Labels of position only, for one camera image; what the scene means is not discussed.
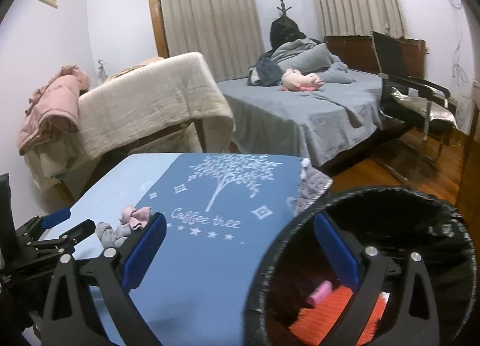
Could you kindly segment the pink wrapper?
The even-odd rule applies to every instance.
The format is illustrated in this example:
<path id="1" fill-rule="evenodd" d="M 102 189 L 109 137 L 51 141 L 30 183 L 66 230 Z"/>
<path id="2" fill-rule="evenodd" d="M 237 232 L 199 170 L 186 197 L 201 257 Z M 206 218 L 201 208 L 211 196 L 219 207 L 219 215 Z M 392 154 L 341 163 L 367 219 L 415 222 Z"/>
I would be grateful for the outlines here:
<path id="1" fill-rule="evenodd" d="M 333 292 L 333 285 L 330 281 L 325 280 L 307 297 L 306 303 L 312 307 L 316 308 L 320 305 L 327 297 L 329 297 Z"/>

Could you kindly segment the black chair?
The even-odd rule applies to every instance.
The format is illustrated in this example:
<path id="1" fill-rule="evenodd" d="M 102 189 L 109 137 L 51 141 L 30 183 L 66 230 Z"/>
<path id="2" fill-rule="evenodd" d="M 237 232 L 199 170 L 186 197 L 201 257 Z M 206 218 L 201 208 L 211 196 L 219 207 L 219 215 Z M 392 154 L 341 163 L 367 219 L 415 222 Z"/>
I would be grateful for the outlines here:
<path id="1" fill-rule="evenodd" d="M 403 59 L 400 41 L 379 32 L 372 34 L 372 45 L 379 69 L 378 76 L 382 79 L 382 95 L 380 99 L 380 112 L 389 119 L 396 119 L 409 127 L 421 131 L 421 146 L 419 149 L 411 148 L 416 160 L 411 172 L 402 172 L 394 166 L 383 162 L 391 175 L 398 180 L 408 183 L 419 177 L 422 167 L 426 164 L 433 166 L 440 158 L 446 140 L 451 137 L 456 128 L 439 120 L 430 121 L 431 101 L 449 109 L 454 115 L 456 103 L 451 92 L 431 81 L 411 76 Z M 397 104 L 391 93 L 393 88 L 410 97 L 423 97 L 429 101 L 426 118 L 418 113 Z"/>

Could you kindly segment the grey pillow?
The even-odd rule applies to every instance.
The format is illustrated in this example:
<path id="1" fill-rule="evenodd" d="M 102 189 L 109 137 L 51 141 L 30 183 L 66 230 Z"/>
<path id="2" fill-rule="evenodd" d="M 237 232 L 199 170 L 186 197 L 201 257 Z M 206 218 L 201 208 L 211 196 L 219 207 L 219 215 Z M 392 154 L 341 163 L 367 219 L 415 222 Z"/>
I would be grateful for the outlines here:
<path id="1" fill-rule="evenodd" d="M 325 43 L 315 45 L 292 58 L 287 58 L 277 65 L 281 70 L 298 70 L 303 74 L 315 73 L 328 70 L 332 64 L 340 62 L 340 58 L 333 55 Z"/>

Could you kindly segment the pink plush toy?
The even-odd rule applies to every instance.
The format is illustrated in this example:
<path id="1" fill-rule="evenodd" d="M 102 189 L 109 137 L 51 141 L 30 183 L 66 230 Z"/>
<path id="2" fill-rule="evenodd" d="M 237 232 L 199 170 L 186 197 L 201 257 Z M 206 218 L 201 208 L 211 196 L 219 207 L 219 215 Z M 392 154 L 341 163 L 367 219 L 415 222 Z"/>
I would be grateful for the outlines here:
<path id="1" fill-rule="evenodd" d="M 281 77 L 281 90 L 290 92 L 314 92 L 325 84 L 317 74 L 302 74 L 298 70 L 287 69 Z"/>

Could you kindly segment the grey bed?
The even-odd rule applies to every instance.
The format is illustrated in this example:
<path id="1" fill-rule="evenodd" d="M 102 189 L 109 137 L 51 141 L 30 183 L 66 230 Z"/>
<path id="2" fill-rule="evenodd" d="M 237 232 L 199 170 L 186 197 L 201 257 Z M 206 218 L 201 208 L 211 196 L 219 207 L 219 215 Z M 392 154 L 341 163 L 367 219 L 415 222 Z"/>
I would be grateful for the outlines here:
<path id="1" fill-rule="evenodd" d="M 217 85 L 233 112 L 232 141 L 243 153 L 310 158 L 335 165 L 371 142 L 402 135 L 409 125 L 380 111 L 382 80 L 371 38 L 330 37 L 328 45 L 350 60 L 351 83 L 328 82 L 317 92 L 283 92 L 245 79 Z"/>

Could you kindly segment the silver cushion on chair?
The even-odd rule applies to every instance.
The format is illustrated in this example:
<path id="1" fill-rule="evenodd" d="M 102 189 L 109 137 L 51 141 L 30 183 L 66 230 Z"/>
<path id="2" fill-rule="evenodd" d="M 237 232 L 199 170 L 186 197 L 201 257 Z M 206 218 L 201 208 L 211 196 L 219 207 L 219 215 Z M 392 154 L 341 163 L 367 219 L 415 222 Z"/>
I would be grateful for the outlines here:
<path id="1" fill-rule="evenodd" d="M 405 107 L 408 110 L 411 110 L 415 113 L 418 113 L 422 116 L 423 119 L 426 118 L 427 105 L 429 101 L 423 97 L 410 97 L 408 95 L 402 94 L 399 89 L 393 88 L 391 97 L 394 101 Z M 430 121 L 439 120 L 441 122 L 446 122 L 451 124 L 457 129 L 455 115 L 444 106 L 437 104 L 436 102 L 431 101 L 430 107 Z"/>

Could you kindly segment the black trash bin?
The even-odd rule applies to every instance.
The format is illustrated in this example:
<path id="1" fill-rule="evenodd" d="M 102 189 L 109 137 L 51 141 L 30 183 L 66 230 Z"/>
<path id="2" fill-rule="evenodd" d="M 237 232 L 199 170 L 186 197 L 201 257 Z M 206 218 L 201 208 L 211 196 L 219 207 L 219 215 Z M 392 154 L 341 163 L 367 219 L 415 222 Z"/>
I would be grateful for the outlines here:
<path id="1" fill-rule="evenodd" d="M 245 345 L 476 345 L 478 262 L 456 208 L 380 186 L 321 198 L 259 264 Z"/>

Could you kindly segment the dark blue clothes on bed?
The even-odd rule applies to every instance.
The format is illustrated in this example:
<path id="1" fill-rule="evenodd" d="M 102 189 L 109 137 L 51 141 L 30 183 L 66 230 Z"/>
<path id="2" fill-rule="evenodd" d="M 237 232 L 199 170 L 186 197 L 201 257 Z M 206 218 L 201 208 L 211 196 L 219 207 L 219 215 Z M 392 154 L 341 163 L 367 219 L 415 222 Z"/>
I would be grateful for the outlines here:
<path id="1" fill-rule="evenodd" d="M 271 60 L 272 52 L 262 53 L 258 61 L 248 71 L 247 85 L 259 87 L 277 86 L 283 71 Z"/>

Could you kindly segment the pink jacket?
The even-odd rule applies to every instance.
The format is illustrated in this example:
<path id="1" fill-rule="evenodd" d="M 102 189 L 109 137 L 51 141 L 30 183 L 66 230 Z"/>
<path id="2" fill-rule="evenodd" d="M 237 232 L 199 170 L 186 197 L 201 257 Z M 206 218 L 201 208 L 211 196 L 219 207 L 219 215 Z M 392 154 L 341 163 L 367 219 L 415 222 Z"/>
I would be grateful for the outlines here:
<path id="1" fill-rule="evenodd" d="M 64 134 L 80 130 L 79 98 L 89 91 L 88 74 L 77 65 L 67 65 L 36 89 L 17 136 L 19 154 L 24 156 L 35 147 L 55 142 Z"/>

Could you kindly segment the pink sock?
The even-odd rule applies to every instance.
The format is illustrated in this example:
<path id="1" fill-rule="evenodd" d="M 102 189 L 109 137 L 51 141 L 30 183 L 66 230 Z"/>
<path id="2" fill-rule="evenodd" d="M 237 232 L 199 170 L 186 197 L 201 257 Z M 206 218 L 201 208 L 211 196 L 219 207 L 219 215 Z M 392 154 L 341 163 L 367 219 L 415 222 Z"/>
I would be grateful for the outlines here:
<path id="1" fill-rule="evenodd" d="M 132 230 L 143 229 L 149 222 L 150 216 L 150 206 L 145 206 L 139 209 L 136 209 L 133 206 L 127 206 L 120 214 L 120 223 L 128 224 Z"/>

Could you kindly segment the grey sock ball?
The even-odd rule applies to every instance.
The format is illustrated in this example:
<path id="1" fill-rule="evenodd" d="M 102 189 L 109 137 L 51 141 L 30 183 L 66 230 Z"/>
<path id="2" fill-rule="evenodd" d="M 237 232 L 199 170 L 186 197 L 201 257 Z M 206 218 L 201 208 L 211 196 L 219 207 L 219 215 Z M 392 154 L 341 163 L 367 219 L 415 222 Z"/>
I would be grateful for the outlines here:
<path id="1" fill-rule="evenodd" d="M 110 224 L 100 222 L 97 224 L 95 233 L 103 248 L 119 248 L 131 235 L 132 230 L 128 224 L 120 224 L 113 230 Z"/>

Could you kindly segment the coat rack with black clothes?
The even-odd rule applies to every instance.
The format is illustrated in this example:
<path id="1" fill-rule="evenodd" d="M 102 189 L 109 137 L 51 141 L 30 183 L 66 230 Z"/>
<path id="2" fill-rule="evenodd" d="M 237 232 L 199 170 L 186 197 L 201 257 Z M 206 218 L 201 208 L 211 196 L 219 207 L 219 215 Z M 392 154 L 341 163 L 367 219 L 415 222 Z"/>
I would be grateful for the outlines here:
<path id="1" fill-rule="evenodd" d="M 287 16 L 287 11 L 291 7 L 286 7 L 284 0 L 280 0 L 280 3 L 281 5 L 277 9 L 281 12 L 281 15 L 272 22 L 270 28 L 270 44 L 273 51 L 285 43 L 306 38 L 298 24 Z"/>

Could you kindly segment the blue patterned table cloth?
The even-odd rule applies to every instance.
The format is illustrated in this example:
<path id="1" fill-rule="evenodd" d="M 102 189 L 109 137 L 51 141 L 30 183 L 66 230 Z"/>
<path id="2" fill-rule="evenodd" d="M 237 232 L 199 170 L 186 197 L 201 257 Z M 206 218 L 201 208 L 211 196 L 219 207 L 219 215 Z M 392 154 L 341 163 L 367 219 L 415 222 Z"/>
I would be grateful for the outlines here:
<path id="1" fill-rule="evenodd" d="M 124 159 L 75 203 L 50 238 L 128 206 L 166 218 L 166 236 L 131 298 L 165 345 L 240 345 L 242 312 L 264 253 L 332 179 L 306 158 L 146 153 Z"/>

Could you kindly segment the large orange foam net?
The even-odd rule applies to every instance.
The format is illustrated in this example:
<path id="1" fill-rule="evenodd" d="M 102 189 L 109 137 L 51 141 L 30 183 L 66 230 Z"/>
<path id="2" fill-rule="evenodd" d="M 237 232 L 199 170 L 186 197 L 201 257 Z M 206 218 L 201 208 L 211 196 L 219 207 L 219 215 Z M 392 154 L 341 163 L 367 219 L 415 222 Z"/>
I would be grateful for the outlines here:
<path id="1" fill-rule="evenodd" d="M 339 319 L 352 296 L 351 289 L 344 286 L 336 288 L 316 308 L 301 308 L 297 320 L 289 327 L 289 330 L 306 345 L 318 345 Z M 390 294 L 387 292 L 380 293 L 356 345 L 366 345 L 374 338 L 389 297 Z"/>

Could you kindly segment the left beige curtain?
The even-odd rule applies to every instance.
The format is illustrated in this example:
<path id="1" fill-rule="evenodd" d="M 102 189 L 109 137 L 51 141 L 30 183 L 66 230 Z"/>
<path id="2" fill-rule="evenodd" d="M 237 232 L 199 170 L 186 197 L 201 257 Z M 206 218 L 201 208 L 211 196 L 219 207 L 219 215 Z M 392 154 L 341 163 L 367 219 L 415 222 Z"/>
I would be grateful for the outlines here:
<path id="1" fill-rule="evenodd" d="M 160 0 L 170 56 L 202 53 L 217 81 L 245 78 L 264 52 L 256 0 Z"/>

